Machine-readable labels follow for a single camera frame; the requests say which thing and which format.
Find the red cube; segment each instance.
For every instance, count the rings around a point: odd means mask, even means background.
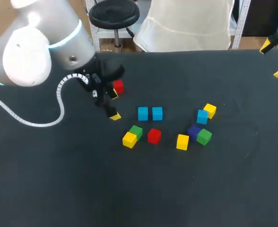
[[[124,84],[121,79],[114,81],[114,89],[118,94],[121,94],[124,92]]]
[[[157,145],[161,139],[162,132],[157,129],[151,129],[148,133],[148,142]]]

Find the blue cube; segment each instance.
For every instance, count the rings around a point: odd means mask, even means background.
[[[148,121],[148,107],[138,108],[138,121]]]
[[[162,121],[163,120],[162,107],[153,107],[152,108],[152,120],[153,121]]]
[[[187,130],[187,135],[189,135],[189,139],[193,142],[197,141],[197,135],[202,131],[202,129],[200,129],[197,126],[191,126],[188,130]]]
[[[199,110],[197,113],[197,123],[207,124],[208,112],[205,110]]]

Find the floor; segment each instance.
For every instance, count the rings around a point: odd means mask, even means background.
[[[85,28],[90,33],[90,26],[88,17],[86,14],[85,7],[83,5],[83,0],[69,0],[72,7],[75,9],[76,13],[79,15]],[[0,35],[5,31],[5,29],[11,24],[11,22],[16,17],[15,10],[10,5],[10,0],[0,0]],[[135,52],[136,47],[131,39],[125,39],[123,42],[124,52]],[[265,42],[264,37],[243,37],[241,39],[239,49],[260,49]],[[103,40],[101,42],[101,50],[104,52],[114,52],[113,41]]]

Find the metal stool leg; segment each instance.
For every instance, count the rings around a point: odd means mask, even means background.
[[[115,48],[117,48],[117,52],[122,52],[122,46],[120,43],[118,30],[115,30]]]

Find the yellow cube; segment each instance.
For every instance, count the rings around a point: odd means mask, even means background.
[[[126,133],[123,137],[123,145],[128,148],[133,148],[137,142],[137,135],[134,135],[130,132]]]
[[[189,136],[185,136],[185,135],[180,134],[178,136],[177,149],[187,150],[188,141],[189,141]]]
[[[208,112],[208,118],[212,119],[216,111],[216,106],[207,103],[204,110]]]

